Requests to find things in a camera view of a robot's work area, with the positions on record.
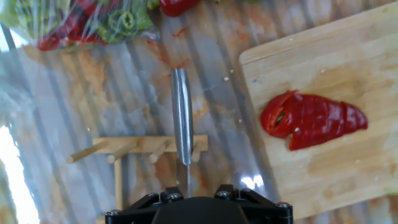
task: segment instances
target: wooden rack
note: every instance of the wooden rack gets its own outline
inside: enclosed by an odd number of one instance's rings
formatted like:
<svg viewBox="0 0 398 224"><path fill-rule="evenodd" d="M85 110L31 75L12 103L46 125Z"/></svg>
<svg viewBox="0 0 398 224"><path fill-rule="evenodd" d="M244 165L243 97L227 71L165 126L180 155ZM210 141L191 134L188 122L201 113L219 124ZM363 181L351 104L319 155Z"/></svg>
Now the wooden rack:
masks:
<svg viewBox="0 0 398 224"><path fill-rule="evenodd" d="M198 162L201 152L208 150L207 135L194 136L193 145L192 162ZM149 162L155 164L165 152L177 152L174 136L94 138L93 146L67 157L67 163L91 154L109 154L108 163L114 164L116 209L123 210L121 158L127 153L150 153Z"/></svg>

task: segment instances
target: red pepper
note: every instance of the red pepper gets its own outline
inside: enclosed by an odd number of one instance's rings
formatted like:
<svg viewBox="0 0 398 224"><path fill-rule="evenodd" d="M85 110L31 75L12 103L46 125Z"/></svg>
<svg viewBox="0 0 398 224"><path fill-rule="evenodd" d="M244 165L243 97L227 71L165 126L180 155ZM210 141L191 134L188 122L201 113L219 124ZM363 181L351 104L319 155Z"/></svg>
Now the red pepper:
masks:
<svg viewBox="0 0 398 224"><path fill-rule="evenodd" d="M84 12L88 15L102 15L111 11L112 9L117 8L123 3L123 0L108 0L109 3L101 3L99 0L75 0L81 8L83 8Z"/></svg>
<svg viewBox="0 0 398 224"><path fill-rule="evenodd" d="M83 32L87 17L83 14L75 14L72 12L64 24L54 31L53 34L41 38L37 43L37 48L42 51L57 49L62 40L71 33L77 34Z"/></svg>
<svg viewBox="0 0 398 224"><path fill-rule="evenodd" d="M271 136L293 133L290 150L325 143L344 134L368 128L365 114L354 105L317 95L288 91L270 100L261 114L261 125Z"/></svg>
<svg viewBox="0 0 398 224"><path fill-rule="evenodd" d="M164 14L170 17L181 16L184 12L193 8L201 0L159 0Z"/></svg>

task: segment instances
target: vegetables in plastic bag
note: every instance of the vegetables in plastic bag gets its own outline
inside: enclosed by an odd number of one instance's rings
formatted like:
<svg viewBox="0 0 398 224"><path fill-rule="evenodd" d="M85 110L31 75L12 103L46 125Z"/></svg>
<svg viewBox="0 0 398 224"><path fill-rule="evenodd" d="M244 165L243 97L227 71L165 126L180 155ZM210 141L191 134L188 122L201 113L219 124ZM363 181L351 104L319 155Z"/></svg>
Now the vegetables in plastic bag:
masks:
<svg viewBox="0 0 398 224"><path fill-rule="evenodd" d="M144 30L154 30L147 3L147 0L1 0L0 22L40 50L106 45L131 40Z"/></svg>

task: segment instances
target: knife blade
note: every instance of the knife blade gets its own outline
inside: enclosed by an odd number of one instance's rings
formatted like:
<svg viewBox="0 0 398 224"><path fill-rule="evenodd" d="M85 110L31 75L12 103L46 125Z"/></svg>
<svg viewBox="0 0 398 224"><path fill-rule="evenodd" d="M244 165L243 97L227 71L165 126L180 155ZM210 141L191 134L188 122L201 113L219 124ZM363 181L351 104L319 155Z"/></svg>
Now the knife blade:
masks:
<svg viewBox="0 0 398 224"><path fill-rule="evenodd" d="M177 180L180 187L187 188L191 197L190 164L193 150L193 121L190 85L185 69L178 68L172 72L172 103L174 135L177 146Z"/></svg>

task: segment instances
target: table surface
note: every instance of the table surface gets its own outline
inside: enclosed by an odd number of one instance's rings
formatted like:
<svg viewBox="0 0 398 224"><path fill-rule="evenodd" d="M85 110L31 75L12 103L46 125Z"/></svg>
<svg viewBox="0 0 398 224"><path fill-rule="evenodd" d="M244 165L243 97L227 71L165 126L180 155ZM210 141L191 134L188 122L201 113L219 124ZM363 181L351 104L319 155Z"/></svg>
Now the table surface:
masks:
<svg viewBox="0 0 398 224"><path fill-rule="evenodd" d="M194 195L211 196L227 183L276 200L240 53L389 2L203 1L179 18L155 15L158 43L137 39L70 54L24 46L2 26L0 78L7 82L0 95L10 98L7 116L0 116L7 126L0 129L0 223L15 223L14 216L19 223L92 223L113 209L113 168L105 156L74 165L65 158L95 137L173 135L169 73L177 66L190 76L194 131L209 135L209 152L192 167ZM126 205L178 182L175 154L155 165L148 157L123 160ZM376 198L296 223L394 223L397 199Z"/></svg>

